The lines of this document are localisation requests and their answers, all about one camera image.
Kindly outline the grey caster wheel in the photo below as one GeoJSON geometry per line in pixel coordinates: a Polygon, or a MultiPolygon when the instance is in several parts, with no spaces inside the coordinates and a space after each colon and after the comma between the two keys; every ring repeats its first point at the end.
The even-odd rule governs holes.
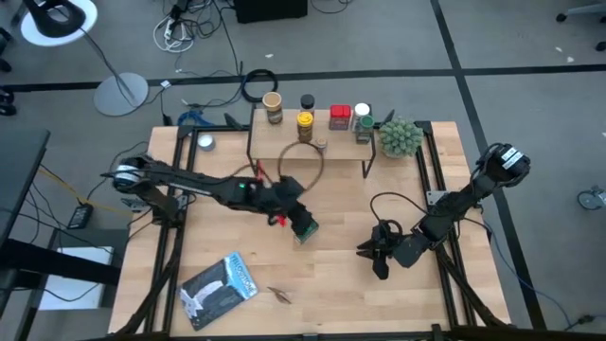
{"type": "Polygon", "coordinates": [[[577,195],[577,202],[586,210],[598,210],[606,206],[606,189],[594,186],[577,195]]]}

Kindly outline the black chair base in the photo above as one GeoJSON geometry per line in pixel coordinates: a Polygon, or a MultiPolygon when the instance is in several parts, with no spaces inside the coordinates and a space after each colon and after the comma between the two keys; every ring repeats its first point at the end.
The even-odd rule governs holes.
{"type": "Polygon", "coordinates": [[[11,117],[17,114],[13,104],[14,93],[4,86],[0,86],[0,116],[11,117]]]}

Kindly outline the floor stand with round base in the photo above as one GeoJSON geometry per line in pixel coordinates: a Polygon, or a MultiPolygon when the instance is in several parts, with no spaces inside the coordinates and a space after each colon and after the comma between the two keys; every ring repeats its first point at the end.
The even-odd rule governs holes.
{"type": "Polygon", "coordinates": [[[92,0],[22,0],[26,6],[20,31],[29,43],[58,47],[85,40],[111,73],[95,90],[94,106],[107,117],[126,116],[147,100],[149,85],[145,78],[119,73],[90,35],[97,23],[98,8],[92,0]]]}

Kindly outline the wooden shelf black metal legs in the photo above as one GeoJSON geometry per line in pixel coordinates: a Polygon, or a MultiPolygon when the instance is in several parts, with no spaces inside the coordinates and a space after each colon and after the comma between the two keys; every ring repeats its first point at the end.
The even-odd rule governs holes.
{"type": "MultiPolygon", "coordinates": [[[[296,115],[298,109],[283,109],[282,122],[273,125],[266,117],[264,108],[255,105],[250,110],[249,137],[246,154],[251,161],[278,159],[288,145],[298,141],[296,115]]],[[[352,131],[333,131],[329,128],[330,110],[316,109],[312,130],[312,143],[326,141],[323,156],[326,161],[360,161],[363,177],[367,178],[376,156],[375,142],[357,144],[352,131]]]]}

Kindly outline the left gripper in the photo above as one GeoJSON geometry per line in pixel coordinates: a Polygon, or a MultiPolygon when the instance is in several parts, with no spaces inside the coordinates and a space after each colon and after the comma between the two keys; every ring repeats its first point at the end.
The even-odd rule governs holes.
{"type": "Polygon", "coordinates": [[[288,218],[293,232],[308,232],[312,229],[312,214],[298,199],[304,188],[291,176],[281,176],[279,181],[262,190],[262,208],[268,215],[268,225],[279,221],[279,216],[288,218]]]}

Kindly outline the brown dried leaf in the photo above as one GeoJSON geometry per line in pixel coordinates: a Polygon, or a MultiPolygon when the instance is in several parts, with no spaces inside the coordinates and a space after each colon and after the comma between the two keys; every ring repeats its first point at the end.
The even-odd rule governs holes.
{"type": "Polygon", "coordinates": [[[290,305],[292,303],[291,300],[289,299],[288,295],[285,292],[283,292],[275,287],[267,287],[267,289],[275,295],[278,302],[280,302],[282,304],[288,304],[288,305],[290,305]]]}

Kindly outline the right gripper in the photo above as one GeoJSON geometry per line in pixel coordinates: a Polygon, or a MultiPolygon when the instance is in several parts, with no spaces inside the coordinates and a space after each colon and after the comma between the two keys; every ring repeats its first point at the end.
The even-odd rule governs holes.
{"type": "Polygon", "coordinates": [[[395,220],[379,220],[373,227],[372,240],[359,244],[357,248],[365,251],[358,251],[357,255],[373,260],[372,270],[378,278],[388,278],[388,258],[393,258],[400,266],[409,268],[424,252],[420,236],[404,234],[401,224],[395,220]]]}

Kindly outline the black power adapter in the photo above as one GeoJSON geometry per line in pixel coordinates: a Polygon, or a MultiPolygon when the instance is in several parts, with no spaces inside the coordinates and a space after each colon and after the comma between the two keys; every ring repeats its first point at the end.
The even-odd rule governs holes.
{"type": "Polygon", "coordinates": [[[93,206],[81,204],[77,206],[66,226],[67,229],[83,229],[88,225],[93,213],[93,206]]]}

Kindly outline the glossy printed bag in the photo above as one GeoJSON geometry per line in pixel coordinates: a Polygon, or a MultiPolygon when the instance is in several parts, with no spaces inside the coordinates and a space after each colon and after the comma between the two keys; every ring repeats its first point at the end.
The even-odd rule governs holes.
{"type": "Polygon", "coordinates": [[[232,252],[186,280],[179,288],[183,309],[199,331],[258,294],[258,286],[239,252],[232,252]]]}

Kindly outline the grey chair base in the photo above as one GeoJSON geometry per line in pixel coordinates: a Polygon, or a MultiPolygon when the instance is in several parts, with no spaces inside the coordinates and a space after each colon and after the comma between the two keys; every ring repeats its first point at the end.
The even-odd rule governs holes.
{"type": "Polygon", "coordinates": [[[584,14],[599,14],[599,22],[606,26],[606,0],[601,0],[592,5],[585,5],[581,7],[567,9],[564,12],[558,13],[555,17],[555,20],[557,23],[563,23],[571,15],[584,14]]]}

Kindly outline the tan lid spice jar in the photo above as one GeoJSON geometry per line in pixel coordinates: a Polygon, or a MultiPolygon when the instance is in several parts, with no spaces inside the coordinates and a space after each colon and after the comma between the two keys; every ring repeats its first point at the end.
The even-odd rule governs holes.
{"type": "Polygon", "coordinates": [[[283,119],[282,97],[278,92],[268,92],[262,97],[266,116],[271,124],[279,124],[283,119]]]}

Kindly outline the black box on floor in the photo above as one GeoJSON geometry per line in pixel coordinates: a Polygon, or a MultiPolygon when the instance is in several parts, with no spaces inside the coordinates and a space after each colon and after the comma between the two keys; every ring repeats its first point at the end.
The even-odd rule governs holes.
{"type": "Polygon", "coordinates": [[[240,24],[298,19],[308,14],[308,0],[233,0],[240,24]]]}

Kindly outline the red lid paprika tin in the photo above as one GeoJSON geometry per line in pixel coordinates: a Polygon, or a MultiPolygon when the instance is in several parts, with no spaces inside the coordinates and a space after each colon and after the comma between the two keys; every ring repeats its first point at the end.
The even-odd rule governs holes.
{"type": "Polygon", "coordinates": [[[349,129],[351,108],[345,104],[334,104],[330,107],[329,129],[332,131],[346,131],[349,129]]]}

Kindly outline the dark green spice tin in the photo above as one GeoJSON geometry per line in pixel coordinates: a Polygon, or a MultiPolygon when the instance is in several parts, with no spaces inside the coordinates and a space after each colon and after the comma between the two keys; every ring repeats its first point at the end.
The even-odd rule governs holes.
{"type": "Polygon", "coordinates": [[[306,227],[302,234],[295,234],[294,238],[300,243],[306,242],[319,228],[319,224],[312,220],[310,225],[306,227]]]}

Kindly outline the green lid oregano jar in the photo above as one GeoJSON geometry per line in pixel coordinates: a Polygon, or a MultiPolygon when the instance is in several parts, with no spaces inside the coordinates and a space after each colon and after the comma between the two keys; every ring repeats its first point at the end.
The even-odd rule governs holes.
{"type": "Polygon", "coordinates": [[[359,117],[355,126],[355,139],[357,144],[368,144],[374,129],[374,117],[359,117]]]}

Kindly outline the potted green succulent plant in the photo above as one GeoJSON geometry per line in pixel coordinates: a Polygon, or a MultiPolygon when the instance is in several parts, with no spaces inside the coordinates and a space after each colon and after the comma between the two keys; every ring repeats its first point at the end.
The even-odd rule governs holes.
{"type": "Polygon", "coordinates": [[[416,153],[424,132],[413,121],[394,118],[380,127],[379,138],[385,156],[404,158],[416,153]]]}

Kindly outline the black desk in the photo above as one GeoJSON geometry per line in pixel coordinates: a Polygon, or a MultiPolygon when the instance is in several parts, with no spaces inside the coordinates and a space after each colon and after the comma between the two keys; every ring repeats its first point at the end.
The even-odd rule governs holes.
{"type": "Polygon", "coordinates": [[[0,127],[0,318],[12,293],[37,288],[43,276],[118,284],[120,269],[65,255],[10,236],[34,180],[50,132],[0,127]]]}

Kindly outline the yellow lid spice jar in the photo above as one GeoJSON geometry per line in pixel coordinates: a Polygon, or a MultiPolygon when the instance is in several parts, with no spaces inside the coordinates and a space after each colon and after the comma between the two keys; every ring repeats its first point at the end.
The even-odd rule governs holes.
{"type": "Polygon", "coordinates": [[[313,114],[300,112],[296,117],[298,140],[310,142],[312,140],[313,114]]]}

